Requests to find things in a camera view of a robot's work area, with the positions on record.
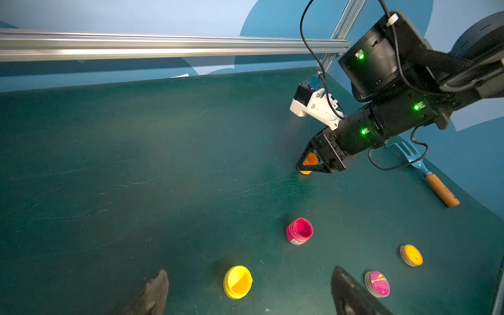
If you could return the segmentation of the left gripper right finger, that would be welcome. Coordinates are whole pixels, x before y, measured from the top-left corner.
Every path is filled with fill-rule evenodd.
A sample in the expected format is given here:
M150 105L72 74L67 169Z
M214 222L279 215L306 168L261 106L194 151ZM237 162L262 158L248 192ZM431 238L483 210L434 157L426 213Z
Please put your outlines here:
M332 297L338 315L392 315L342 266L336 266L331 279Z

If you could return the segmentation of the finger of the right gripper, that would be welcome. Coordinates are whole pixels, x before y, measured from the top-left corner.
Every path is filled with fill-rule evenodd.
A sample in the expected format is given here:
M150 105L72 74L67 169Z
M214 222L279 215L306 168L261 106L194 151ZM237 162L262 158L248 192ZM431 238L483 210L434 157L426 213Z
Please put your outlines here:
M318 165L303 165L304 160L310 152L315 153L318 156ZM329 163L330 157L332 157L332 149L328 143L311 140L308 142L301 157L299 158L299 161L296 164L296 168L299 172L312 171L318 173L332 173L332 168Z

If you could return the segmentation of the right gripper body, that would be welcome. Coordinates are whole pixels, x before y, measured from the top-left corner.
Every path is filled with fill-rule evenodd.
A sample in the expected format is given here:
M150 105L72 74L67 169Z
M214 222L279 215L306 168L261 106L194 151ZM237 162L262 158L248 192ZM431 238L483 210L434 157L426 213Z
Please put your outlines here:
M337 142L333 131L327 127L313 136L308 143L308 152L318 156L318 164L309 165L309 171L334 173L347 170L354 162L355 155L347 153Z

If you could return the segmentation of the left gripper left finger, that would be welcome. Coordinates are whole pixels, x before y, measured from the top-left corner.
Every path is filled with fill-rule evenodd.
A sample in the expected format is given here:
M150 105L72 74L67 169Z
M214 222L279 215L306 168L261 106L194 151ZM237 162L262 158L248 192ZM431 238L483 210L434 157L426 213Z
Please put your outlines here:
M166 270L159 272L147 281L131 297L114 309L114 314L163 314L169 293L169 278Z

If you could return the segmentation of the orange paint jar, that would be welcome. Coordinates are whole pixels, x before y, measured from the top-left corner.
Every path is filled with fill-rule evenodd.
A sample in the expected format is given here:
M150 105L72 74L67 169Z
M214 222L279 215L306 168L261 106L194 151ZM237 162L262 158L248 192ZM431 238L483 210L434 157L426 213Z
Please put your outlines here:
M319 159L315 153L310 152L303 162L304 166L318 165ZM300 171L303 175L310 175L312 171Z

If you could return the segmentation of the orange jar lid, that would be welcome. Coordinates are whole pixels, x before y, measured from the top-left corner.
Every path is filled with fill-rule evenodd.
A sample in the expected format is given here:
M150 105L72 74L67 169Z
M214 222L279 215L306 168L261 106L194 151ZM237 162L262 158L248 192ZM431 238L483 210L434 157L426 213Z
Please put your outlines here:
M416 267L423 264L423 256L415 246L411 244L401 245L399 252L407 265Z

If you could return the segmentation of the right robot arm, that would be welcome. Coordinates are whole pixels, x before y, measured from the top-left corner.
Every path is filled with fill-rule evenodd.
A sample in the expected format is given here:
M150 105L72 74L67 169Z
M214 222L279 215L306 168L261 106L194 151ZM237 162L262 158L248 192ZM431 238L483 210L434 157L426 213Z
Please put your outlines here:
M346 115L325 90L322 74L299 84L291 111L324 129L308 142L301 172L344 171L357 154L391 137L435 124L446 129L453 112L503 96L503 13L472 25L452 50L433 50L410 21L386 10L339 60L362 107Z

